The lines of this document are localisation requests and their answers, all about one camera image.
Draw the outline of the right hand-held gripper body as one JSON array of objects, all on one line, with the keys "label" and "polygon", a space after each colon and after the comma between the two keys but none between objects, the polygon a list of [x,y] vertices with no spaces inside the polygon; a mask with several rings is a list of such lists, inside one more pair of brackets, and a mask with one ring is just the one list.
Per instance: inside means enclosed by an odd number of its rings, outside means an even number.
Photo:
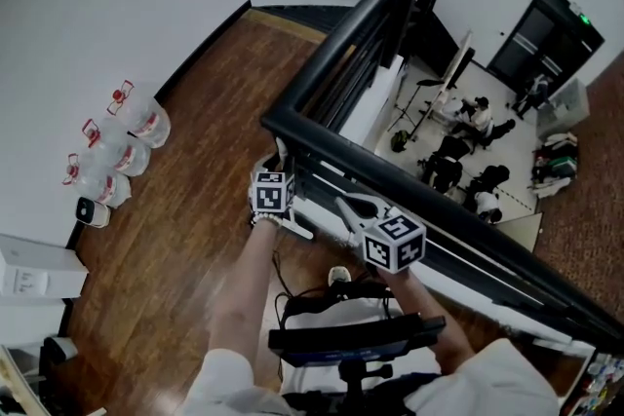
[{"label": "right hand-held gripper body", "polygon": [[361,232],[365,261],[390,274],[421,260],[425,245],[426,226],[399,210]]}]

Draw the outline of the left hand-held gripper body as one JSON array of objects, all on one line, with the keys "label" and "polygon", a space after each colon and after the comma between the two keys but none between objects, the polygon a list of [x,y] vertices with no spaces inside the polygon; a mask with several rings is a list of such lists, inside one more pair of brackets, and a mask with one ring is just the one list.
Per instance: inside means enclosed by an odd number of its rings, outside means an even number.
[{"label": "left hand-held gripper body", "polygon": [[252,174],[249,189],[252,219],[255,226],[260,219],[269,219],[283,226],[283,216],[287,211],[287,175],[282,172],[258,170]]}]

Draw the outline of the person's right forearm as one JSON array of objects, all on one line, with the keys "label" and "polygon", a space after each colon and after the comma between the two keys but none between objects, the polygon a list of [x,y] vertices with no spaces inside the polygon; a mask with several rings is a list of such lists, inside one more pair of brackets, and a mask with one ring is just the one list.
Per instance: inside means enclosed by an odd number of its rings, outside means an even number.
[{"label": "person's right forearm", "polygon": [[386,282],[405,315],[419,314],[423,320],[434,318],[445,320],[446,326],[432,347],[443,375],[451,375],[475,355],[459,323],[410,269],[397,274],[378,269],[377,273]]}]

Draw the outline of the person's left forearm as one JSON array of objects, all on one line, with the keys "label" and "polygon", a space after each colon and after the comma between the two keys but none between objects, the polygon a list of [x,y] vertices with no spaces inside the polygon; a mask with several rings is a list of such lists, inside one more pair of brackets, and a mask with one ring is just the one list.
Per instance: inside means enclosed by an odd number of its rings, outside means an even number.
[{"label": "person's left forearm", "polygon": [[278,225],[259,219],[215,298],[209,321],[209,349],[228,350],[256,361],[271,280]]}]

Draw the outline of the person's white shoe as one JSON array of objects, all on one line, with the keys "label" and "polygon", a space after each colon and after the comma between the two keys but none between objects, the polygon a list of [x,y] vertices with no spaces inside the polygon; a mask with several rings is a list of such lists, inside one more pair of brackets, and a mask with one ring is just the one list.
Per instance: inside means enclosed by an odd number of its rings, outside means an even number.
[{"label": "person's white shoe", "polygon": [[349,270],[344,266],[331,267],[328,273],[328,287],[334,290],[344,290],[352,283]]}]

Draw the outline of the black metal railing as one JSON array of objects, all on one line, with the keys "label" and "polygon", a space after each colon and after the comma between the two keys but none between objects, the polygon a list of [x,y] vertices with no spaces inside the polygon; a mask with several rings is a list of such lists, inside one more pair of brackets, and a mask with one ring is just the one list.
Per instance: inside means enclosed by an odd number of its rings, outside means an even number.
[{"label": "black metal railing", "polygon": [[427,228],[419,266],[454,301],[477,295],[599,351],[624,356],[619,322],[561,274],[459,204],[339,134],[328,115],[348,111],[334,90],[360,89],[397,53],[413,0],[361,0],[305,61],[263,114],[304,170],[302,187],[317,201],[347,188],[376,194],[420,218]]}]

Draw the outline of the black tripod stand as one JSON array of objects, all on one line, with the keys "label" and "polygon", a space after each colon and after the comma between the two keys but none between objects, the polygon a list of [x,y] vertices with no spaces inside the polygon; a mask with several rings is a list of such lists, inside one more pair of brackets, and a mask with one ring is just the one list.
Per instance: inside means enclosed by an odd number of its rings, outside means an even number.
[{"label": "black tripod stand", "polygon": [[440,79],[405,81],[394,104],[388,132],[403,131],[408,140],[415,140],[419,129],[431,114],[431,106],[443,89]]}]

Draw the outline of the beige flat board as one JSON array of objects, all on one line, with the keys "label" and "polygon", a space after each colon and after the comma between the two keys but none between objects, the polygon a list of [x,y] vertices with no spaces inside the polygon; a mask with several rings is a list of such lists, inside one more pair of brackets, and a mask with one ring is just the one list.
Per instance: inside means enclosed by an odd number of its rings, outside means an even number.
[{"label": "beige flat board", "polygon": [[537,212],[531,215],[501,221],[496,224],[496,228],[524,247],[527,251],[533,252],[537,238],[541,233],[542,217],[543,213]]}]

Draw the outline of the clear water bottle red cap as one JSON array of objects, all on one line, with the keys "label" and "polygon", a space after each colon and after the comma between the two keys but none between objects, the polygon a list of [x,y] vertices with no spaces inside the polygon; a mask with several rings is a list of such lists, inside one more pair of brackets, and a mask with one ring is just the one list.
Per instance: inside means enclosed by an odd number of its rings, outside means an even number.
[{"label": "clear water bottle red cap", "polygon": [[91,153],[71,153],[67,161],[62,184],[73,186],[82,197],[109,208],[118,208],[131,198],[129,178],[104,165]]},{"label": "clear water bottle red cap", "polygon": [[148,167],[151,149],[130,135],[115,118],[104,117],[98,122],[88,120],[82,128],[88,149],[101,164],[135,177]]},{"label": "clear water bottle red cap", "polygon": [[166,110],[128,80],[112,93],[106,112],[152,149],[162,147],[169,138],[171,122]]}]

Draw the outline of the white standing board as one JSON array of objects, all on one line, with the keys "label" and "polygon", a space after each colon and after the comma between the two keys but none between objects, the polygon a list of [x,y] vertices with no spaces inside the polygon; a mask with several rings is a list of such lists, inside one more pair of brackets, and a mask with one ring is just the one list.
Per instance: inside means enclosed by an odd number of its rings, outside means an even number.
[{"label": "white standing board", "polygon": [[456,55],[453,57],[453,60],[451,61],[445,73],[445,76],[443,77],[442,84],[438,88],[435,96],[431,99],[427,112],[424,115],[425,119],[428,118],[432,111],[442,106],[443,96],[449,89],[450,83],[455,83],[464,71],[467,64],[472,61],[475,53],[475,50],[472,47],[472,39],[473,30],[468,29],[461,41]]}]

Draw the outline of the small white appliance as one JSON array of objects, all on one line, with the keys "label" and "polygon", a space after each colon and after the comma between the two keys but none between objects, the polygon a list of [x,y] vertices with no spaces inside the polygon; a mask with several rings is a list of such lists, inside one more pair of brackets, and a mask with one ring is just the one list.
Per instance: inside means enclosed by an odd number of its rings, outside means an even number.
[{"label": "small white appliance", "polygon": [[80,197],[75,210],[76,219],[88,226],[103,228],[110,220],[110,208],[86,197]]}]

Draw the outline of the pile of bags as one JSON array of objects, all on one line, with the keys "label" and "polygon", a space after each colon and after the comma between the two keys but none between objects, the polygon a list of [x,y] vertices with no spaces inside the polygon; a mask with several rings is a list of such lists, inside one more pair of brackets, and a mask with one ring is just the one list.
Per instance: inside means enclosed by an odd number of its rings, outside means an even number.
[{"label": "pile of bags", "polygon": [[538,200],[556,195],[576,178],[578,138],[573,133],[551,134],[533,153],[530,191]]}]

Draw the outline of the black double door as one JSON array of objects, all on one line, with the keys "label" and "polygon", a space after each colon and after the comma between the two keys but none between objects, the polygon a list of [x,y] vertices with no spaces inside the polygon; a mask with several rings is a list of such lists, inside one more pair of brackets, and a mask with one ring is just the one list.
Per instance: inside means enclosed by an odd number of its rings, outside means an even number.
[{"label": "black double door", "polygon": [[553,78],[549,93],[563,86],[603,45],[605,39],[569,9],[568,0],[531,0],[487,71],[515,93],[533,78]]}]

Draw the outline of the white water dispenser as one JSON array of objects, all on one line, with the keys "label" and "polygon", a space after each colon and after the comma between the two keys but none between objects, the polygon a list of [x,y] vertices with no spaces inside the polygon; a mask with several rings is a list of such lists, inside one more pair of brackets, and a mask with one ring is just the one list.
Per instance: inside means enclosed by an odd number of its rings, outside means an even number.
[{"label": "white water dispenser", "polygon": [[0,235],[0,305],[53,306],[78,298],[89,275],[73,250]]}]

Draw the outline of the black and white device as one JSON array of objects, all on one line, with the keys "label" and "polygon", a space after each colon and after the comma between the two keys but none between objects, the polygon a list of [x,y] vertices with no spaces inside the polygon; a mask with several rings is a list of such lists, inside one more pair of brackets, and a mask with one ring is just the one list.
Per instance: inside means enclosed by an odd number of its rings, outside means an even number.
[{"label": "black and white device", "polygon": [[41,359],[52,365],[60,365],[78,356],[78,349],[71,338],[47,337],[42,346]]}]

